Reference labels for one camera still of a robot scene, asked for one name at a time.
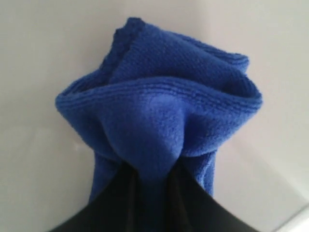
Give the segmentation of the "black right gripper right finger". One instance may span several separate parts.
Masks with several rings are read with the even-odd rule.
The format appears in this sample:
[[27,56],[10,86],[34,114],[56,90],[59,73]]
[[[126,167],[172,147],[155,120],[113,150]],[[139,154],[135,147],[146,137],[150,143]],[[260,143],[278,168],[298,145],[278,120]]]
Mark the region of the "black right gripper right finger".
[[167,184],[165,231],[255,232],[220,204],[182,166],[175,166]]

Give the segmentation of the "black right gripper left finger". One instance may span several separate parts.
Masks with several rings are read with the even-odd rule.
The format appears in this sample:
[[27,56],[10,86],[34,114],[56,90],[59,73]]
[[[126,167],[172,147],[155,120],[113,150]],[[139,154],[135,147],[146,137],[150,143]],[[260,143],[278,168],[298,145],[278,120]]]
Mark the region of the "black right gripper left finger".
[[137,175],[122,166],[91,203],[53,232],[137,232]]

